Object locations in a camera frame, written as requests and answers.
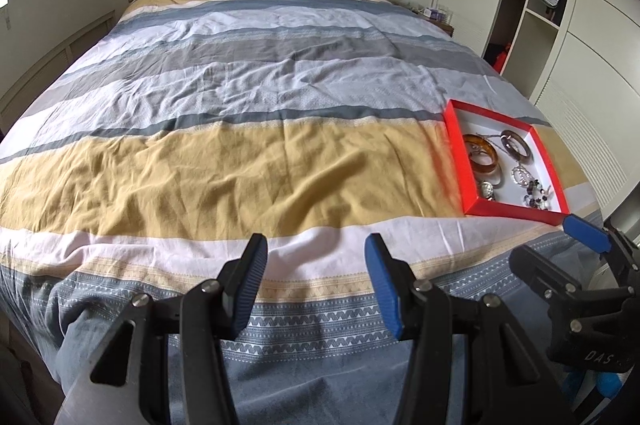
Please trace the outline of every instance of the closet shelf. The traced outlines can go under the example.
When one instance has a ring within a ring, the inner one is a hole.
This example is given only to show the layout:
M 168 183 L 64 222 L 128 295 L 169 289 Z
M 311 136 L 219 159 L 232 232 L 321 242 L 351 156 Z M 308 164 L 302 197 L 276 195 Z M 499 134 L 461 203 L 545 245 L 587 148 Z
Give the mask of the closet shelf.
M 546 22 L 549 26 L 552 26 L 552 27 L 553 27 L 553 28 L 555 28 L 556 30 L 559 30 L 559 29 L 560 29 L 560 27 L 559 27 L 557 24 L 555 24 L 555 23 L 553 23 L 552 21 L 548 20 L 548 18 L 543 17 L 543 16 L 542 16 L 542 15 L 540 15 L 540 14 L 537 14 L 537 13 L 536 13 L 536 12 L 534 12 L 533 10 L 530 10 L 529 8 L 526 8 L 526 11 L 527 11 L 527 13 L 528 13 L 528 14 L 531 14 L 531 15 L 533 15 L 534 17 L 537 17 L 537 18 L 538 18 L 539 20 L 541 20 L 542 22 Z

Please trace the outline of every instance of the bracelet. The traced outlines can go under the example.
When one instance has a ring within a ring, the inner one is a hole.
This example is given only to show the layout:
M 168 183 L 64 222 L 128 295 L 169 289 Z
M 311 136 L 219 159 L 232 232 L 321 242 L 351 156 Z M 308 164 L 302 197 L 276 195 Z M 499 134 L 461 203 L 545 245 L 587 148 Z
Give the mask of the bracelet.
M 511 145 L 510 140 L 512 139 L 522 146 L 525 152 L 524 154 L 521 154 L 518 149 Z M 527 142 L 525 142 L 517 132 L 505 129 L 500 133 L 500 141 L 502 142 L 502 146 L 509 153 L 509 156 L 511 156 L 515 161 L 527 161 L 531 158 L 531 149 L 529 148 L 529 145 L 527 145 Z
M 498 153 L 495 151 L 494 146 L 481 136 L 476 136 L 475 134 L 464 134 L 462 138 L 465 143 L 471 145 L 472 148 L 472 151 L 468 154 L 471 169 L 480 174 L 492 173 L 498 166 Z M 474 154 L 486 154 L 491 158 L 491 163 L 478 163 L 471 158 Z

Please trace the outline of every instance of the blue object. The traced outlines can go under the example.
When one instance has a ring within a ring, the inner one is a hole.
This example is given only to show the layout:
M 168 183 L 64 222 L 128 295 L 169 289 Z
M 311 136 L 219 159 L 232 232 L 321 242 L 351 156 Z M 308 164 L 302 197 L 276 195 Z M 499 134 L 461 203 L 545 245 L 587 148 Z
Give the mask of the blue object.
M 584 382 L 585 371 L 574 371 L 571 370 L 566 375 L 564 382 L 562 383 L 562 394 L 567 399 L 569 403 L 573 403 L 575 398 L 578 396 L 578 391 Z
M 596 387 L 605 398 L 614 399 L 622 388 L 622 381 L 616 373 L 599 373 L 596 378 Z
M 267 267 L 267 240 L 264 236 L 254 237 L 256 239 L 257 250 L 252 257 L 251 263 L 246 271 L 245 277 L 236 294 L 234 301 L 234 321 L 232 327 L 236 334 L 239 334 L 249 323 L 249 317 L 254 308 L 255 296 L 260 288 L 264 269 Z
M 404 329 L 400 315 L 400 299 L 382 260 L 382 253 L 373 234 L 370 234 L 364 242 L 364 260 L 367 264 L 367 271 L 386 329 L 391 331 L 396 339 L 400 339 Z
M 611 242 L 607 233 L 577 215 L 571 214 L 565 217 L 562 222 L 562 230 L 596 253 L 611 251 Z

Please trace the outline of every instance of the amber bangle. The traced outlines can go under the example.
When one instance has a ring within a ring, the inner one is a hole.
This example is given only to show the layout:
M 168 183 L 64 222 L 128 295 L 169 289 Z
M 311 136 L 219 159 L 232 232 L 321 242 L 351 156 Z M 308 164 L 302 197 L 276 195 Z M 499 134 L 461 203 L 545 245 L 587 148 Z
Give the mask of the amber bangle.
M 471 162 L 471 169 L 480 174 L 490 174 L 495 168 L 498 166 L 498 153 L 495 150 L 494 146 L 491 145 L 488 141 L 486 141 L 481 136 L 476 136 L 475 134 L 464 134 L 462 136 L 463 140 L 466 144 L 474 145 L 480 149 L 480 152 L 485 153 L 489 158 L 491 158 L 491 163 L 478 163 L 477 161 L 471 158 L 473 152 L 469 153 L 469 161 Z

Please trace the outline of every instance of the bed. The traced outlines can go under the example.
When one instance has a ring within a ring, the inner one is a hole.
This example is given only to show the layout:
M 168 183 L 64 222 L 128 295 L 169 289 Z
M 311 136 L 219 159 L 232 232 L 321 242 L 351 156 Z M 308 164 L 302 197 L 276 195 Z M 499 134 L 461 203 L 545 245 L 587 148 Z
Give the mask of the bed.
M 535 125 L 570 209 L 602 223 L 540 112 L 404 8 L 136 0 L 0 145 L 2 308 L 68 392 L 134 294 L 186 292 L 259 231 L 257 304 L 223 344 L 240 422 L 391 423 L 409 345 L 380 317 L 369 233 L 449 293 L 503 297 L 541 351 L 545 305 L 510 250 L 529 243 L 583 283 L 598 262 L 558 228 L 464 216 L 449 98 Z M 181 423 L 176 376 L 170 392 Z

